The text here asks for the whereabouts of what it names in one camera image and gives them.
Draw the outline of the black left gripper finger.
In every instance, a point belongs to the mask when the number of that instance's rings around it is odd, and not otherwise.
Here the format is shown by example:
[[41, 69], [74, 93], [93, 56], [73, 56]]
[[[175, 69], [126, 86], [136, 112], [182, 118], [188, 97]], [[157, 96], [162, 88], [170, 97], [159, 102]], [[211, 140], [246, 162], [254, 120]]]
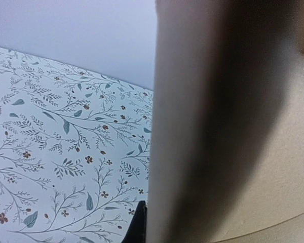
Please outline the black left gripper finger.
[[138, 202], [123, 243], [145, 243], [147, 206], [144, 200]]

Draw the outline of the brown cardboard box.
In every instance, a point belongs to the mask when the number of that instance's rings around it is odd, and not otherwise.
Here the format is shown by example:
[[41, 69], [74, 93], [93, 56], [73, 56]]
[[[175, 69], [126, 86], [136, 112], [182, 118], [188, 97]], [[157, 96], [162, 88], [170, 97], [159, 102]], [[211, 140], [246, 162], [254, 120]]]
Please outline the brown cardboard box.
[[304, 1], [156, 1], [147, 242], [207, 242], [286, 97]]

